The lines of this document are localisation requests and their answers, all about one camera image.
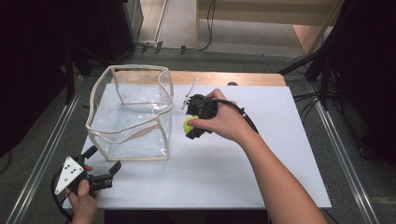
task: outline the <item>yellow ball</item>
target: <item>yellow ball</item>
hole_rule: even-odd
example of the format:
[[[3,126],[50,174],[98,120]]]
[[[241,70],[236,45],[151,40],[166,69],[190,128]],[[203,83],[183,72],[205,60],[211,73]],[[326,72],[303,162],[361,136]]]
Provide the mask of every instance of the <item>yellow ball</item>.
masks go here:
[[[184,129],[184,133],[187,134],[189,133],[194,127],[190,126],[187,124],[187,122],[189,122],[190,119],[198,119],[198,116],[191,116],[189,115],[186,120],[184,120],[183,123],[183,129]]]

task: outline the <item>transparent plastic box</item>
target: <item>transparent plastic box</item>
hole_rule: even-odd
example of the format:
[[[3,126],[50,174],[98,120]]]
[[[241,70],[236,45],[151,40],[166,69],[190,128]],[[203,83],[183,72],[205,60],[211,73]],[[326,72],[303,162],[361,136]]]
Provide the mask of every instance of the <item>transparent plastic box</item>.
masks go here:
[[[165,67],[109,66],[92,89],[88,136],[107,161],[168,160],[173,95]]]

